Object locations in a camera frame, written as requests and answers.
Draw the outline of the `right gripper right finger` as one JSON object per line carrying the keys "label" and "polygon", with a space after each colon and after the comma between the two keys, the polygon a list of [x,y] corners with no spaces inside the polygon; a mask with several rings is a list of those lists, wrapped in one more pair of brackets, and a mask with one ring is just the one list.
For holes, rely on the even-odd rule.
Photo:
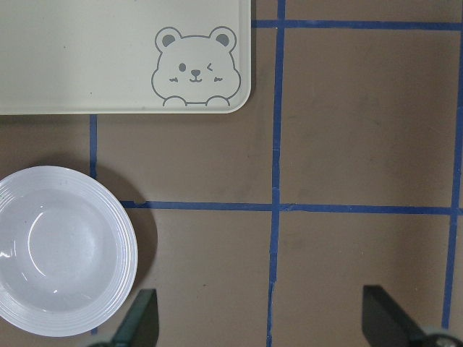
{"label": "right gripper right finger", "polygon": [[421,346],[425,333],[417,323],[377,285],[362,290],[362,333],[369,346]]}

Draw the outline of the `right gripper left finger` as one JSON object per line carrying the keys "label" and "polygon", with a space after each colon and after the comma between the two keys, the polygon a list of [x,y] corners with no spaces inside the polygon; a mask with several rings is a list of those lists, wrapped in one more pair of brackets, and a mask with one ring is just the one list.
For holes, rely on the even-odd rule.
{"label": "right gripper left finger", "polygon": [[111,339],[111,344],[112,346],[155,346],[158,336],[156,289],[142,289]]}

